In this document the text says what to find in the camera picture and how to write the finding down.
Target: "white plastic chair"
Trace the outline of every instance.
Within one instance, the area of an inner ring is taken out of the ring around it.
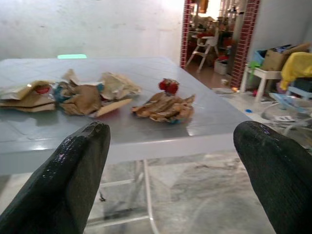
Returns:
[[[219,30],[218,30],[218,28],[216,28],[215,34],[214,34],[213,37],[197,38],[197,47],[192,52],[192,55],[191,55],[190,59],[187,61],[186,66],[188,66],[190,64],[190,62],[194,58],[194,55],[200,55],[200,56],[203,57],[201,62],[200,62],[199,68],[197,70],[197,72],[200,72],[202,66],[204,65],[204,61],[205,61],[205,59],[206,59],[206,57],[207,57],[211,47],[214,47],[214,50],[215,50],[217,56],[219,56],[219,51],[218,51],[218,47],[217,47],[218,39],[219,39]],[[198,49],[200,47],[205,47],[206,48],[204,53],[198,51]]]

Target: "red object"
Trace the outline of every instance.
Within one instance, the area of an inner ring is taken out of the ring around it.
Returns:
[[[46,94],[50,91],[50,86],[40,86],[36,89],[38,94]]]
[[[166,85],[165,80],[163,80],[161,83],[159,83],[159,88],[160,88],[160,90],[166,90],[167,85]]]
[[[168,87],[167,87],[167,93],[175,95],[177,90],[179,88],[179,85],[176,82],[172,82]]]
[[[175,95],[179,89],[179,83],[174,79],[163,79],[158,84],[160,90],[164,90],[166,93]]]

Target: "table leg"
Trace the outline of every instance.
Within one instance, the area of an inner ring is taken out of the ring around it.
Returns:
[[[154,221],[153,210],[152,210],[152,196],[151,196],[151,185],[150,185],[150,178],[148,174],[148,164],[147,160],[143,160],[143,170],[144,170],[144,180],[145,180],[145,193],[146,193],[146,201],[147,201],[147,211],[148,216],[150,218],[150,223],[152,226],[152,230],[154,234],[159,234],[157,226]]]
[[[257,90],[257,95],[255,96],[255,102],[260,102],[264,93],[266,79],[261,78],[260,85]]]
[[[139,170],[139,163],[140,162],[142,162],[142,164],[143,164],[143,171]],[[100,186],[110,187],[110,186],[118,186],[118,185],[129,184],[129,183],[136,183],[136,188],[133,191],[133,194],[132,194],[130,201],[129,201],[129,204],[131,204],[134,201],[134,199],[135,199],[135,197],[139,191],[138,185],[141,184],[143,177],[144,177],[145,195],[146,195],[148,215],[144,215],[144,216],[136,217],[136,218],[124,218],[124,219],[120,219],[118,221],[105,221],[103,218],[95,218],[92,220],[88,220],[86,228],[107,227],[107,226],[112,226],[112,225],[117,225],[117,224],[123,224],[123,223],[129,223],[129,222],[133,222],[133,221],[149,219],[153,233],[159,234],[159,231],[158,231],[158,228],[155,224],[154,216],[153,216],[151,185],[150,185],[150,178],[149,178],[149,174],[148,174],[148,163],[147,163],[146,159],[141,160],[141,161],[136,161],[135,179],[114,181],[114,182],[100,184]]]
[[[248,79],[248,72],[249,72],[249,67],[246,66],[245,70],[244,70],[244,75],[243,75],[243,79],[242,79],[242,83],[240,85],[239,91],[241,93],[244,93],[246,91],[246,85],[247,85],[247,79]]]

